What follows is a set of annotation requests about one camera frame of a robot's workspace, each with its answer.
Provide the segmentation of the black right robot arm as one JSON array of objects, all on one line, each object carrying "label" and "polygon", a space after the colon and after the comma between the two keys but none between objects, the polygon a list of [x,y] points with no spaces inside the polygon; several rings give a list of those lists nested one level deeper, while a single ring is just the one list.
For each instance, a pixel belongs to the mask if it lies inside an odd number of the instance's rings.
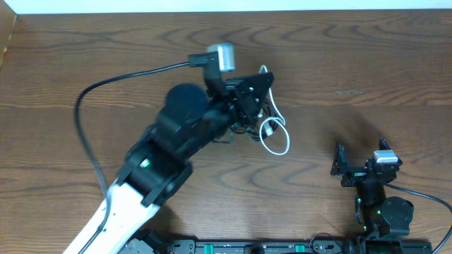
[{"label": "black right robot arm", "polygon": [[387,197],[384,186],[396,179],[402,160],[382,138],[373,157],[362,167],[350,166],[345,147],[337,142],[332,176],[341,176],[341,186],[357,191],[355,216],[365,234],[344,243],[344,253],[402,253],[403,237],[410,233],[414,205],[400,197]]}]

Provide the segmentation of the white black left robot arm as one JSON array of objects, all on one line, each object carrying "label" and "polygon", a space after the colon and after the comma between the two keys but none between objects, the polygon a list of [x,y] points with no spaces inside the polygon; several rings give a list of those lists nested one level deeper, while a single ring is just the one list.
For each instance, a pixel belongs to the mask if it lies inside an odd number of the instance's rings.
[{"label": "white black left robot arm", "polygon": [[236,123],[255,125],[273,81],[271,72],[229,79],[227,95],[214,98],[193,83],[174,86],[66,253],[118,253],[190,177],[190,157]]}]

